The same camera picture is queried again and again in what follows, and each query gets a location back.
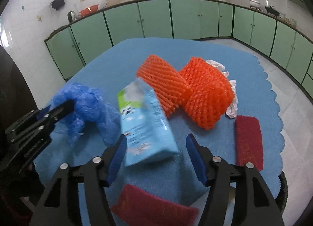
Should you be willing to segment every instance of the hanging towel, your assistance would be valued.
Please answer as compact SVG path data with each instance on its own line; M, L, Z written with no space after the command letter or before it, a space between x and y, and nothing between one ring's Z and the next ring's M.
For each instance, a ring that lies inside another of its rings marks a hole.
M65 1L64 0L54 0L51 5L52 5L52 8L56 9L57 11L62 7L64 6L65 4Z

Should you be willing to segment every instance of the countertop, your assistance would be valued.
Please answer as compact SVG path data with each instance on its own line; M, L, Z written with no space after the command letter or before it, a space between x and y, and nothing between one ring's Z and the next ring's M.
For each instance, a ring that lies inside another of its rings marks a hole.
M104 8L102 8L102 9L99 9L98 11L96 11L96 12L94 12L94 13L92 13L92 14L86 16L86 17L83 17L83 18L81 18L81 19L79 19L79 20L76 20L76 21L74 21L74 22L72 22L72 23L69 23L68 25L61 26L60 28L54 30L54 31L49 35L49 37L44 40L44 42L46 42L47 40L51 39L51 38L52 38L54 35L56 35L58 32L60 32L60 31L62 31L62 30L64 30L64 29L70 27L72 24L74 24L74 23L76 23L76 22L79 22L79 21L83 20L84 18L87 18L87 17L89 17L89 16L91 16L91 15L95 15L95 14L97 14L97 13L100 13L100 12L103 12L103 11L106 11L106 10L109 10L109 9L113 9L113 8L116 8L116 7L119 7L119 6L123 6L123 5L126 5L126 4L137 3L137 2L143 2L143 1L150 1L150 0L133 0L133 1L128 1L128 2L124 2L124 3L116 4L116 5L113 5L113 6L110 6L110 7L104 7ZM277 20L277 21L283 23L284 25L289 26L291 29L293 29L293 30L295 30L297 33L301 34L303 37L305 37L307 40L309 40L309 41L313 44L313 41L312 41L311 39L309 39L305 34L303 34L302 32L298 31L296 28L294 28L293 26L291 26L289 23L287 23L287 22L281 20L280 18L276 18L276 17L273 16L273 15L268 15L268 14L266 14L266 13L264 13L264 12L262 12L262 11L258 11L258 10L256 10L256 9L251 9L251 8L249 8L249 7L246 7L246 6L236 5L236 4L232 4L232 3L228 3L228 2L224 2L224 1L219 1L219 0L205 0L205 1L221 2L221 3L224 3L224 4L228 4L228 5L232 5L232 6L244 8L244 9L247 9L247 10L252 10L252 11L259 12L259 13L265 15L265 16L271 17L271 18L273 18L273 19L275 19L275 20Z

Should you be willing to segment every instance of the silver screw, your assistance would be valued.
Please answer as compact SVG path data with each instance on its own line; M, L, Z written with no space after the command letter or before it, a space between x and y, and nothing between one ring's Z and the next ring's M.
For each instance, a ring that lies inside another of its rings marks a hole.
M60 169L65 170L65 169L67 169L67 167L68 167L67 163L62 163L60 166Z
M92 159L92 162L99 163L99 162L101 162L101 160L102 160L101 157L95 157Z
M247 163L246 163L246 166L247 166L247 168L249 168L249 169L253 169L253 168L254 168L254 165L253 165L252 162L247 162Z
M221 161L222 161L222 158L219 157L219 156L214 156L214 157L213 157L213 161L214 161L214 162L221 162Z

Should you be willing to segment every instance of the crumpled white tissue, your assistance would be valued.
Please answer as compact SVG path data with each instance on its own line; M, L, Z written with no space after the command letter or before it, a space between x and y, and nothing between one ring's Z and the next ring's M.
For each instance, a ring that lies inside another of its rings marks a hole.
M229 118L236 118L237 117L237 111L238 111L238 98L236 94L236 81L230 80L229 81L232 86L232 91L234 92L234 99L230 106L226 110L226 115L228 115Z
M217 68L225 77L229 76L229 72L223 72L225 71L225 66L222 65L219 62L216 62L214 60L207 60L207 64L212 65L213 67ZM229 118L236 118L237 117L237 112L238 112L238 98L236 94L236 81L235 80L230 80L229 81L231 86L232 86L232 91L234 92L234 99L230 106L226 110L226 115L228 115Z

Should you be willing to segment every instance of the white tiled wall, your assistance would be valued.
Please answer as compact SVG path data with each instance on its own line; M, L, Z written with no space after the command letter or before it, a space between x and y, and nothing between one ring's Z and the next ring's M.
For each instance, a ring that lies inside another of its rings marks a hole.
M21 70L39 107L44 106L53 94L65 82L54 64L43 40L60 26L68 24L67 13L79 11L94 4L105 6L105 0L65 0L65 6L59 11L49 5L53 0L10 0L2 16L5 29L2 34L4 47ZM249 6L249 0L222 0L243 6ZM264 6L266 0L259 0ZM288 0L268 0L277 10L288 18L297 20L298 27L313 39L313 18L311 14Z
M313 17L311 13L289 0L258 0L261 9L266 12L265 6L273 5L276 10L286 14L286 18L293 18L297 21L297 29L313 40ZM250 7L249 0L230 0L231 3Z

